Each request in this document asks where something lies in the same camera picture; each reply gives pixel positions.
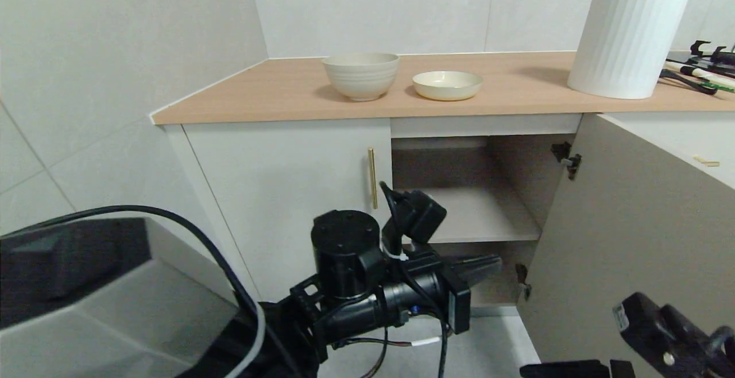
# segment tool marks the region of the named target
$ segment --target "shallow dish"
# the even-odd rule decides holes
[[[472,98],[480,90],[482,77],[456,70],[435,70],[415,75],[418,95],[438,101],[460,101]]]

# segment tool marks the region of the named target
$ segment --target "ceramic bowl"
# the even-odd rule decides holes
[[[459,101],[472,98],[480,90],[482,77],[454,70],[435,70],[415,75],[414,89],[418,95],[439,101]]]
[[[391,53],[344,53],[322,62],[329,82],[339,93],[352,101],[372,101],[393,85],[399,60]]]

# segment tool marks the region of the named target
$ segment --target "white cylindrical container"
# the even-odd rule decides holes
[[[567,84],[610,98],[653,94],[688,0],[593,0]]]

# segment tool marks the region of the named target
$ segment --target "cabinet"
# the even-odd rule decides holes
[[[315,272],[312,220],[333,209],[373,210],[376,179],[393,184],[389,119],[193,124],[184,127],[263,300],[276,302]]]
[[[654,376],[620,338],[612,307],[641,291],[708,331],[735,321],[732,165],[706,169],[656,135],[642,137],[624,115],[585,114],[574,124],[574,117],[554,118],[535,118],[532,129],[520,118],[508,128],[503,117],[184,129],[264,300],[281,299],[314,273],[315,216],[354,209],[386,221],[382,197],[372,208],[373,148],[376,180],[425,189],[448,209],[431,241],[439,253],[504,258],[502,273],[473,288],[475,314],[514,313],[517,305],[542,360],[618,358]],[[691,144],[704,130],[684,140]],[[712,138],[732,133],[721,130]],[[582,156],[573,181],[550,152],[564,141]],[[702,156],[732,158],[732,151],[702,149]],[[516,263],[528,268],[527,300],[519,299]]]
[[[588,114],[531,263],[518,310],[541,360],[623,359],[612,307],[633,292],[705,331],[735,322],[735,189],[658,145]]]

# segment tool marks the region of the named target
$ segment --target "door hinge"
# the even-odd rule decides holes
[[[563,144],[551,144],[551,153],[554,154],[556,160],[567,168],[567,173],[570,180],[574,180],[577,177],[577,171],[579,171],[579,165],[582,163],[581,155],[572,154],[572,145],[569,142]]]
[[[525,265],[516,263],[515,274],[518,276],[518,290],[520,291],[520,296],[522,296],[524,300],[528,300],[528,298],[531,297],[531,290],[533,289],[530,284],[525,282],[525,278],[528,277],[528,268],[526,268]]]

